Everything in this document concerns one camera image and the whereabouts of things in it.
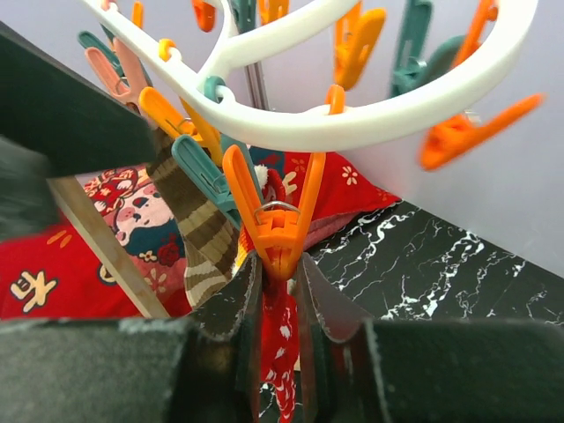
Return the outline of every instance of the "sock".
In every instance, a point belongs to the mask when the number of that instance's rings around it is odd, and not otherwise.
[[[186,294],[197,308],[231,280],[239,234],[179,168],[171,153],[174,140],[161,129],[154,136],[157,159],[147,166],[147,174],[178,224],[188,261]]]

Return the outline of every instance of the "black marble surface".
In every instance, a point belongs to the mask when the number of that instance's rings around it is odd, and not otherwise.
[[[564,279],[405,201],[360,215],[308,252],[334,286],[379,319],[564,325]],[[267,385],[261,402],[261,421],[277,422]],[[298,402],[293,422],[302,421]]]

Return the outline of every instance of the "white backdrop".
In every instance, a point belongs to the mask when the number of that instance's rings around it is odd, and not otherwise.
[[[309,0],[291,0],[291,11]],[[130,13],[133,0],[120,0]],[[189,0],[145,0],[145,30],[173,39],[184,61],[197,70],[212,51],[218,28],[201,32]],[[384,7],[388,20],[367,71],[348,93],[360,106],[386,98],[404,2],[365,0],[364,9]],[[465,33],[478,0],[434,0],[434,19],[426,56],[451,36]],[[434,173],[419,169],[422,134],[384,145],[349,151],[345,156],[372,182],[493,243],[564,276],[564,85],[558,78],[564,32],[555,17],[564,2],[540,1],[521,60],[509,77],[475,111],[487,121],[514,102],[548,93],[543,107],[495,140]],[[62,63],[101,86],[85,61],[77,33],[88,30],[105,40],[97,21],[76,0],[3,0],[0,19]],[[263,62],[270,106],[303,111],[323,102],[332,83],[332,28],[296,48]],[[176,95],[150,71],[155,87],[180,108]],[[250,104],[242,70],[227,80],[239,102]]]

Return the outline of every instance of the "clothespin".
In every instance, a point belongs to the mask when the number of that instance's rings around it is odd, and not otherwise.
[[[172,139],[182,135],[194,137],[197,134],[194,123],[182,116],[161,93],[151,86],[145,87],[139,94],[139,106]]]
[[[89,33],[88,31],[81,31],[80,33],[78,33],[78,43],[83,48],[97,48],[110,62],[117,76],[120,78],[125,78],[125,73],[123,73],[122,66],[120,65],[120,60],[115,55],[114,51],[102,41],[100,41],[98,37],[96,37],[96,35]]]
[[[116,38],[114,40],[114,46],[129,86],[124,84],[123,78],[115,73],[112,64],[97,48],[87,48],[85,51],[86,59],[98,75],[98,78],[100,78],[102,84],[106,86],[110,95],[123,105],[140,113],[139,95],[148,85],[143,73],[143,67],[137,56],[119,39]]]
[[[496,20],[497,7],[493,0],[481,0],[470,31],[460,48],[454,65],[458,66],[470,57],[479,46],[479,37],[487,21]],[[479,125],[476,117],[465,112],[434,126],[428,133],[419,156],[419,163],[426,170],[435,170],[470,149],[486,142],[505,130],[509,125],[537,108],[543,101],[542,94],[535,94],[504,110],[486,125]]]
[[[217,93],[219,86],[226,86],[226,83],[222,78],[220,78],[220,77],[208,77],[204,82],[204,95],[208,99],[215,101],[217,103],[220,103],[221,98],[218,96],[218,93]],[[255,185],[256,192],[257,192],[258,196],[260,197],[261,203],[262,203],[264,201],[263,192],[261,190],[260,184],[258,183],[258,178],[256,177],[256,172],[255,172],[255,165],[253,164],[253,160],[250,157],[250,153],[249,153],[249,149],[248,149],[247,145],[240,142],[240,141],[234,140],[234,139],[228,137],[225,134],[221,134],[220,147],[221,147],[222,154],[225,153],[226,150],[231,145],[237,145],[241,149],[241,152],[243,154],[243,158],[245,159],[245,162],[247,163],[247,169],[249,170],[249,173],[251,174],[251,177],[253,179],[253,184]]]
[[[108,3],[108,5],[109,5],[109,3],[115,3],[115,1],[114,0],[108,0],[106,3]],[[133,22],[137,27],[143,28],[144,16],[145,16],[145,9],[144,9],[143,3],[135,2],[133,4],[133,11],[131,13],[131,22]],[[112,52],[115,52],[115,46],[114,46],[115,35],[109,29],[107,29],[105,26],[101,25],[101,27],[102,27],[102,30],[104,31],[104,34],[108,37],[110,50]],[[88,47],[96,47],[100,51],[102,51],[102,52],[104,51],[99,46],[88,46]],[[147,72],[147,70],[145,69],[145,67],[143,66],[142,63],[141,63],[141,69],[143,69],[143,74],[145,75],[145,79],[147,81],[147,84],[149,86],[152,86],[152,81],[151,81],[151,78],[149,77],[149,73]],[[118,72],[118,75],[120,77],[124,77],[123,73],[120,74]]]
[[[256,0],[231,0],[231,8],[239,33],[255,29]]]
[[[192,7],[196,15],[197,25],[205,33],[209,33],[215,26],[215,7],[204,0],[192,0]]]
[[[163,39],[159,41],[159,57],[165,62],[170,59],[170,48],[174,48],[174,41],[169,39]],[[196,141],[210,153],[211,159],[217,166],[221,166],[221,160],[223,155],[221,153],[221,147],[219,145],[219,132],[213,128],[186,100],[180,98],[181,104],[188,113],[194,127],[197,131]],[[168,113],[173,113],[173,108],[170,106],[168,108]],[[172,114],[171,117],[174,119],[172,122],[180,122],[179,117],[181,115],[176,112]]]
[[[288,14],[290,0],[258,0],[261,25],[267,25]]]
[[[463,36],[453,37],[442,43],[427,62],[421,58],[432,15],[431,0],[409,0],[405,6],[390,97],[428,84],[444,75],[452,66],[456,53],[464,42]]]
[[[346,91],[360,79],[386,20],[385,9],[365,13],[358,2],[335,25],[335,83]]]
[[[343,87],[333,85],[326,103],[330,104],[330,114],[342,113],[345,108]],[[298,207],[280,201],[261,204],[239,146],[231,145],[223,155],[223,170],[239,209],[241,221],[271,280],[287,281],[292,278],[298,266],[321,187],[324,167],[325,153],[312,152]]]
[[[241,216],[235,206],[226,177],[198,145],[187,135],[178,137],[173,144],[172,154],[178,166],[212,203],[239,229]]]

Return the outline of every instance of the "brown striped sock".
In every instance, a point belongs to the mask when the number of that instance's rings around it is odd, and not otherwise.
[[[178,167],[171,153],[174,140],[161,129],[154,135],[157,159],[147,174],[176,218],[188,260],[184,285],[196,308],[230,280],[239,234]]]

